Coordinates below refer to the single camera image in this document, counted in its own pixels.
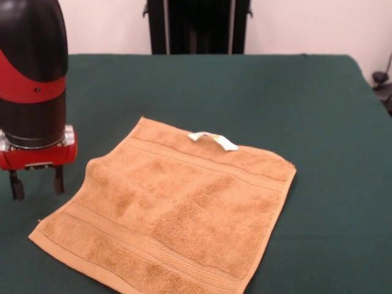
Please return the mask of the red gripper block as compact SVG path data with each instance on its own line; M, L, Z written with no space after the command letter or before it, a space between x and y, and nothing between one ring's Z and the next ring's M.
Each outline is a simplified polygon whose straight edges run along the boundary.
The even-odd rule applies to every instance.
M10 185L14 200L25 198L23 183L16 170L40 167L55 167L53 181L55 194L64 193L63 166L76 159L78 151L77 135L73 126L66 125L64 136L57 144L39 149L23 149L13 145L1 130L1 169L9 171Z

